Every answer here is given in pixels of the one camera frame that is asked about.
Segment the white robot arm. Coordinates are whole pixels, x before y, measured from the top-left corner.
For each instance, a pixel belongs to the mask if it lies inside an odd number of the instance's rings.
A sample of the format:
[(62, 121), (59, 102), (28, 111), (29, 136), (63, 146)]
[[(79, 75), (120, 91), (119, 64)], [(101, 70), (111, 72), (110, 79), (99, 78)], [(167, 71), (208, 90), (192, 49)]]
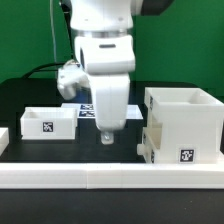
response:
[(63, 98), (76, 96), (76, 88), (91, 90), (101, 142), (114, 142), (124, 128), (135, 70), (133, 28), (135, 15), (158, 16), (174, 0), (66, 0), (75, 32), (75, 58), (58, 70), (57, 87)]

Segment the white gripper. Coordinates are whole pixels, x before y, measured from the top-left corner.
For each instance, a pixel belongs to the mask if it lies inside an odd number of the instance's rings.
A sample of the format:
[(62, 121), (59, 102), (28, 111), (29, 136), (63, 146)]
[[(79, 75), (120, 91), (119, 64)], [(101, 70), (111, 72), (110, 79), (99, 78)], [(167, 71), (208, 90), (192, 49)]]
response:
[(101, 133), (101, 142), (104, 145), (113, 144), (113, 131), (121, 130), (126, 123), (129, 75), (89, 76), (89, 82), (96, 126), (104, 131)]

